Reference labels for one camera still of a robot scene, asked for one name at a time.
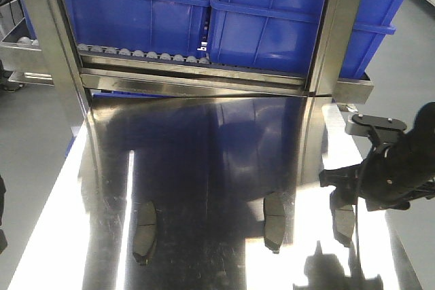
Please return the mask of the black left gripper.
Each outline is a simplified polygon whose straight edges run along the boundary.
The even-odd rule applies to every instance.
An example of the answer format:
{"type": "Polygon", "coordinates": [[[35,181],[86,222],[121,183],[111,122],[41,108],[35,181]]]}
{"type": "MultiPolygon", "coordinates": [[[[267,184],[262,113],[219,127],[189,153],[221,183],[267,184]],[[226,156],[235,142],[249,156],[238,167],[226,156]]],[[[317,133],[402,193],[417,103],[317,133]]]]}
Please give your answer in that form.
{"type": "MultiPolygon", "coordinates": [[[[5,205],[5,183],[2,177],[0,177],[0,226],[3,225],[3,214],[5,205]]],[[[7,247],[7,239],[3,229],[0,229],[0,253],[4,252],[7,247]]]]}

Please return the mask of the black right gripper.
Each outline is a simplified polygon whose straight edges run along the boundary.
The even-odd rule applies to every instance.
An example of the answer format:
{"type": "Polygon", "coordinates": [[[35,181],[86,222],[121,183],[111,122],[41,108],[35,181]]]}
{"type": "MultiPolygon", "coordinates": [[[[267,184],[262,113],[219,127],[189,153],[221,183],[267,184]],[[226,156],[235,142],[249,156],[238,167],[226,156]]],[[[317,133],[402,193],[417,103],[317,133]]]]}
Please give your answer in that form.
{"type": "Polygon", "coordinates": [[[321,187],[333,186],[330,208],[366,200],[369,211],[406,210],[411,201],[434,197],[434,103],[417,112],[413,127],[396,143],[372,144],[361,164],[319,174],[321,187]]]}

